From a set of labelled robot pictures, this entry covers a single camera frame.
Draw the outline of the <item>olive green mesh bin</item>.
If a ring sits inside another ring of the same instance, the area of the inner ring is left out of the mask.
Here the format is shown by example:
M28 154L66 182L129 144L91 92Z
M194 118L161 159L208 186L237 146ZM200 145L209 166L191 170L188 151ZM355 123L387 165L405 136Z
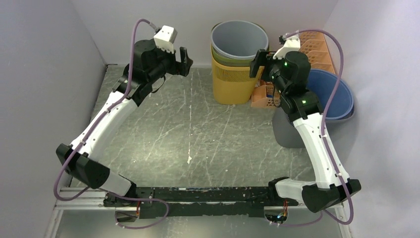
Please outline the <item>olive green mesh bin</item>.
M223 66L231 66L231 67L249 67L251 61L253 60L253 58L251 59L232 59L232 58L228 58L225 57L223 55L221 55L213 46L210 47L211 48L211 53L212 56L214 58L214 60L223 65Z

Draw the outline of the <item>light grey plastic bin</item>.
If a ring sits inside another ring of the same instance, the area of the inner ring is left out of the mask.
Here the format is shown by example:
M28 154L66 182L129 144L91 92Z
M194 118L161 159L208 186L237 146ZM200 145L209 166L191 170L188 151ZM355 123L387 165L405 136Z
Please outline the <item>light grey plastic bin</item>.
M269 49L266 31L253 22L230 20L215 25L210 33L213 49L225 58L253 60L258 50Z

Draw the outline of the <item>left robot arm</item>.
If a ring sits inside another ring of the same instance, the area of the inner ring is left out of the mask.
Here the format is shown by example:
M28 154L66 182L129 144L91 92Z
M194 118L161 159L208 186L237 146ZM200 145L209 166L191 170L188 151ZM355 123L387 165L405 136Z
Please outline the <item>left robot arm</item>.
M124 68L94 119L69 145L60 144L56 149L67 174L89 188L117 194L124 206L136 202L137 186L99 162L103 151L128 116L156 92L153 84L157 80L165 79L167 74L187 76L193 64L185 47L180 47L180 61L154 40L137 41L133 50L132 63Z

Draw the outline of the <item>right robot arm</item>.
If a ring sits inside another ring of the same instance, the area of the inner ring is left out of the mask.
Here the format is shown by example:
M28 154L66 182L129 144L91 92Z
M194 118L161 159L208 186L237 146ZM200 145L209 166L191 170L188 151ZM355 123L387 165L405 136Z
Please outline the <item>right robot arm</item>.
M315 92L307 88L311 64L299 51L281 59L273 52L258 50L250 63L250 77L264 67L263 79L272 82L280 94L280 108L300 135L310 157L315 180L312 182L279 178L267 192L272 205L286 198L303 202L317 213L350 198L362 188L358 179L350 178L343 168L322 120L324 109Z

